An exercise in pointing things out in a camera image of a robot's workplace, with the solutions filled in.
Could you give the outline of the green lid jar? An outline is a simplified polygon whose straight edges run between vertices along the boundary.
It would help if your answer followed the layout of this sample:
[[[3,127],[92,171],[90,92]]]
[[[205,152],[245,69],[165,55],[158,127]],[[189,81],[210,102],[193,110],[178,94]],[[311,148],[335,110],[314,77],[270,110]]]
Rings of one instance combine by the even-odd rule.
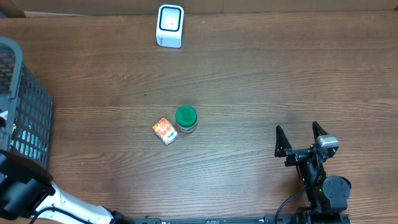
[[[178,128],[183,133],[192,133],[197,128],[197,112],[189,105],[179,107],[175,113]]]

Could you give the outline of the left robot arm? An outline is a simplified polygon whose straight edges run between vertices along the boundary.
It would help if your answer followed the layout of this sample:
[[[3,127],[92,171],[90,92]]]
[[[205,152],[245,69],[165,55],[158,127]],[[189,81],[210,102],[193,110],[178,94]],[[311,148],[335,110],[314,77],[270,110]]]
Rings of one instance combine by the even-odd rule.
[[[132,223],[117,211],[86,203],[59,189],[47,170],[23,156],[1,150],[1,218],[38,218],[60,223]]]

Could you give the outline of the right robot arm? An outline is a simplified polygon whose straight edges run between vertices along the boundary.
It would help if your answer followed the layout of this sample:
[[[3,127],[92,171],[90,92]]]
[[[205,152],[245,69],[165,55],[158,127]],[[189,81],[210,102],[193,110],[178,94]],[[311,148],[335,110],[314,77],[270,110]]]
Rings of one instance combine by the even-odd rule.
[[[284,201],[274,217],[274,223],[350,223],[343,211],[348,208],[351,182],[337,175],[327,176],[323,163],[332,158],[338,148],[338,139],[328,134],[316,121],[312,123],[314,143],[305,149],[294,150],[284,130],[277,126],[275,157],[284,157],[285,166],[294,166],[302,180],[303,189]],[[280,213],[293,199],[307,195],[308,206],[300,207],[296,213],[282,218]]]

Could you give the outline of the orange snack packet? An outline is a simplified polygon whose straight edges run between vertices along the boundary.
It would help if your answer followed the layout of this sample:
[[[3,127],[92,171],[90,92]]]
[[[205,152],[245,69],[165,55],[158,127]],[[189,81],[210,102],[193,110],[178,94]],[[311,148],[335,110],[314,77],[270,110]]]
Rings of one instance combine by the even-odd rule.
[[[165,145],[172,144],[179,137],[177,130],[165,118],[160,119],[152,129]]]

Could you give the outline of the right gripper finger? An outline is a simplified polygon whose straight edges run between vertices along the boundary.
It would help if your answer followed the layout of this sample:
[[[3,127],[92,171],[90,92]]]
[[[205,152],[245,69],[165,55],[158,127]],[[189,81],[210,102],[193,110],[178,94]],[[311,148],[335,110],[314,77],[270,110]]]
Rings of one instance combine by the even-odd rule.
[[[312,130],[314,140],[316,140],[319,136],[328,135],[328,133],[316,121],[312,123]]]
[[[286,157],[288,152],[292,150],[292,146],[284,133],[281,126],[276,127],[275,157]]]

